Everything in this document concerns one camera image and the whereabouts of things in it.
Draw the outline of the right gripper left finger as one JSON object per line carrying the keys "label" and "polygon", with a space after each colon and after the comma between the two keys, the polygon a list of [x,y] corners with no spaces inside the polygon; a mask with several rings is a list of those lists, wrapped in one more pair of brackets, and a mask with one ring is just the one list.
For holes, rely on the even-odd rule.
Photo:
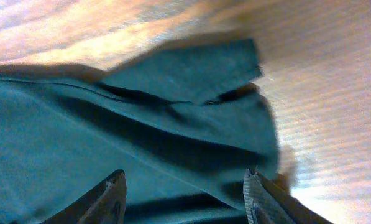
{"label": "right gripper left finger", "polygon": [[123,224],[127,185],[123,170],[115,170],[78,200],[42,224]]}

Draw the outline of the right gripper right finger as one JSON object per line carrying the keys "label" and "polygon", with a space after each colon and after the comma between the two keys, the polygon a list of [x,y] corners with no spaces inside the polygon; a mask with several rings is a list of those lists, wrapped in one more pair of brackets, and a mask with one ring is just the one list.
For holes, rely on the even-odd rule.
{"label": "right gripper right finger", "polygon": [[243,195],[249,224],[331,224],[256,170],[245,171]]}

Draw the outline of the black polo shirt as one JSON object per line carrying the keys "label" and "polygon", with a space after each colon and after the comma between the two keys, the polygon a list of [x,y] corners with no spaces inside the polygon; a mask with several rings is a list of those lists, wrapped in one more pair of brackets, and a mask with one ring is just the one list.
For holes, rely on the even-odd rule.
{"label": "black polo shirt", "polygon": [[242,181],[278,169],[252,40],[164,50],[91,83],[0,72],[0,223],[39,223],[115,170],[126,223],[245,223]]}

